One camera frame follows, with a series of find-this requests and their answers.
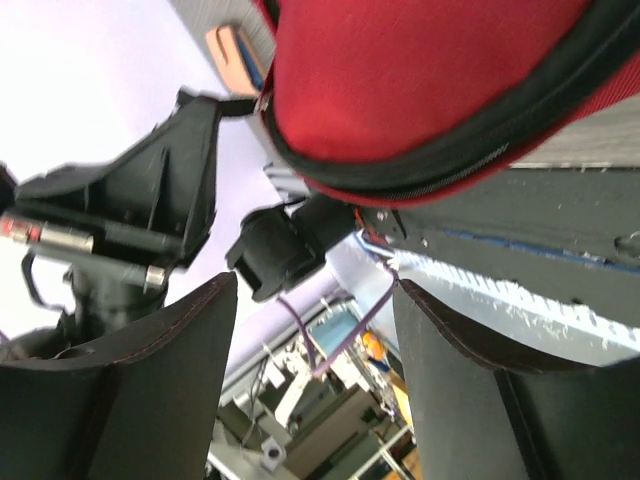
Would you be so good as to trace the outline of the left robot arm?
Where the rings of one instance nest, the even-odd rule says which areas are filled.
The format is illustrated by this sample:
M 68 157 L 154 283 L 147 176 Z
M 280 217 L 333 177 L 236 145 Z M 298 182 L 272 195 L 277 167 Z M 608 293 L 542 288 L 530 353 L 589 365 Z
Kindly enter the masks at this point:
M 5 359 L 49 358 L 164 306 L 170 275 L 187 269 L 216 217 L 219 125 L 255 111 L 249 98 L 180 90 L 171 115 L 115 160 L 65 165 L 25 183 L 1 174 L 1 234 L 28 248 L 22 275 L 42 303 L 37 256 L 69 264 L 75 300 L 56 327 L 3 346 Z M 262 302 L 319 271 L 355 227 L 352 207 L 323 195 L 247 214 L 226 262 Z

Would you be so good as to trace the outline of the tan leather wallet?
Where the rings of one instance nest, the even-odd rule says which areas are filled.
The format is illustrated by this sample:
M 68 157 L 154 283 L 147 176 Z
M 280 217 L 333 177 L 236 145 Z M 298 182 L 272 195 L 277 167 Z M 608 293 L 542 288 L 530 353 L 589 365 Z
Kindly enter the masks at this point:
M 210 56 L 231 94 L 258 97 L 264 88 L 267 68 L 249 37 L 238 26 L 216 26 L 205 35 Z

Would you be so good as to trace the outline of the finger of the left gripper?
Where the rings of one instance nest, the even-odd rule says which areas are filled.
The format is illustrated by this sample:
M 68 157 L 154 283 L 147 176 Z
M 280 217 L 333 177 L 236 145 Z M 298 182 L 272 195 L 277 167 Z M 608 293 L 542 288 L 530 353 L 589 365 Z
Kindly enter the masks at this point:
M 219 101 L 194 97 L 112 162 L 20 185 L 14 210 L 92 235 L 97 255 L 188 267 L 215 218 L 219 123 Z

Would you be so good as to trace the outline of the aluminium frame rail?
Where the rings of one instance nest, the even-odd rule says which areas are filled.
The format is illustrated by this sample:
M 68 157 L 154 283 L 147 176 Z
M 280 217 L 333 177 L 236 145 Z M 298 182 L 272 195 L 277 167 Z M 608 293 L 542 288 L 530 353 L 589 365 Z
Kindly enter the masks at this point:
M 263 172 L 282 200 L 306 198 L 310 195 L 304 180 L 289 167 L 271 162 L 263 168 Z

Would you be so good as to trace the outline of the red backpack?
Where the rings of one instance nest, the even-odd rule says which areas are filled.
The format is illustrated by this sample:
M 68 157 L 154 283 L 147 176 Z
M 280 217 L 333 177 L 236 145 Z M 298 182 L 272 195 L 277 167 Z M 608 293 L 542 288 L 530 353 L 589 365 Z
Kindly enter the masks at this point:
M 639 91 L 635 1 L 283 1 L 246 100 L 310 186 L 422 204 Z

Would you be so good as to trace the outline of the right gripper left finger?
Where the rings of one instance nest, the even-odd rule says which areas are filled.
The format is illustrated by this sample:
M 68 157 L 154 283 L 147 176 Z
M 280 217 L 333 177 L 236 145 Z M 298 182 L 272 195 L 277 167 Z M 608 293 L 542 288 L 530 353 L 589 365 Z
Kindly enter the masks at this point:
M 200 479 L 237 306 L 232 273 L 56 359 L 1 367 L 5 479 Z

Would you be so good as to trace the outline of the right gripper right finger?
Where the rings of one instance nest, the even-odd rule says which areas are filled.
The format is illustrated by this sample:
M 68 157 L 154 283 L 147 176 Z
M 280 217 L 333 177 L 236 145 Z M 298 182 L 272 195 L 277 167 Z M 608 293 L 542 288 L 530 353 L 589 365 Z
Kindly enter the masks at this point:
M 396 283 L 396 331 L 429 479 L 635 479 L 639 362 L 544 353 Z

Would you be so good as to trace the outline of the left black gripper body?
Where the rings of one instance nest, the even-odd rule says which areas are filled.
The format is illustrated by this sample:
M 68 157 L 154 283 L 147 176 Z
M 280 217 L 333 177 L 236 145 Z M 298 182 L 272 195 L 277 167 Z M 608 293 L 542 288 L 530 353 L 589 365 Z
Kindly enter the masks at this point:
M 2 359 L 53 358 L 165 306 L 169 276 L 177 266 L 143 265 L 93 253 L 92 235 L 16 213 L 20 185 L 7 169 L 1 171 L 1 236 L 26 245 L 21 271 L 29 296 L 34 304 L 57 312 L 59 317 L 53 327 L 35 329 L 2 342 Z M 68 264 L 63 280 L 73 295 L 72 308 L 43 298 L 33 274 L 38 258 Z

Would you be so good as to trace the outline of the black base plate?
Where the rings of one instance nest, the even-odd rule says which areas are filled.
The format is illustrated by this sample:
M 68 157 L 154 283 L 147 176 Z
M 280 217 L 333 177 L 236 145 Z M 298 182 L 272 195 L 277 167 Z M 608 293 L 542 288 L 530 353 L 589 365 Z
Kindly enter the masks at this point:
M 415 243 L 428 231 L 583 265 L 639 269 L 636 168 L 510 169 L 414 208 L 368 208 L 382 235 Z

